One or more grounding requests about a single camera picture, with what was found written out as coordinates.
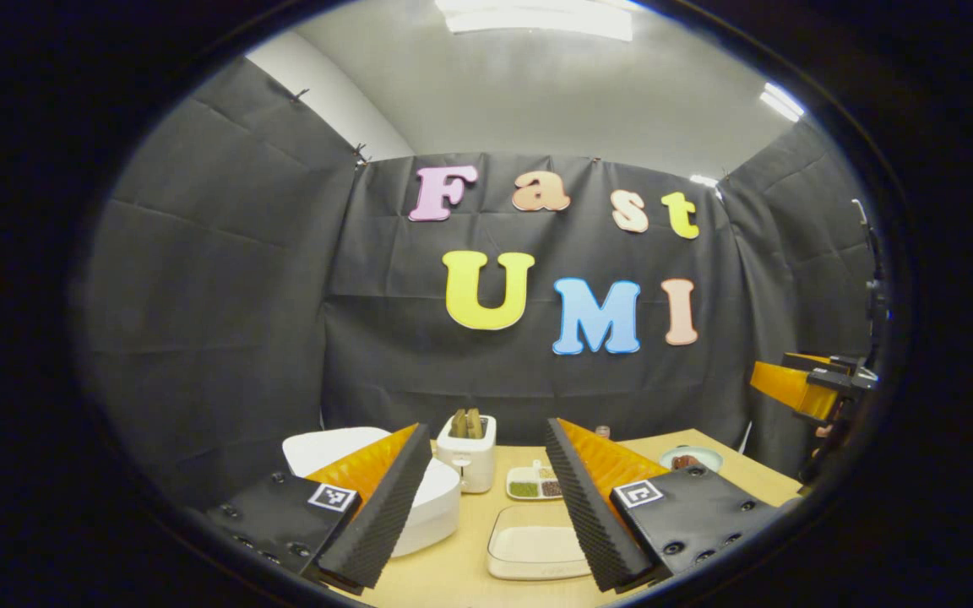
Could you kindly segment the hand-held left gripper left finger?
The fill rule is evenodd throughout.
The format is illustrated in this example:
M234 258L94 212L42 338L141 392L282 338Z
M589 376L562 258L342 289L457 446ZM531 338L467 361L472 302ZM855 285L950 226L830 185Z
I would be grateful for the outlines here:
M393 556L430 459L427 428L412 424L308 475L267 474L204 518L289 576L359 595Z

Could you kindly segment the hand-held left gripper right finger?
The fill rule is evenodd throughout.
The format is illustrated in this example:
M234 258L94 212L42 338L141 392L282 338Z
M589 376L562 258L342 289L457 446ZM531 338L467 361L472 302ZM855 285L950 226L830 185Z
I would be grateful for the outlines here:
M564 419L546 424L546 453L601 591L687 576L781 515L703 464L667 469Z

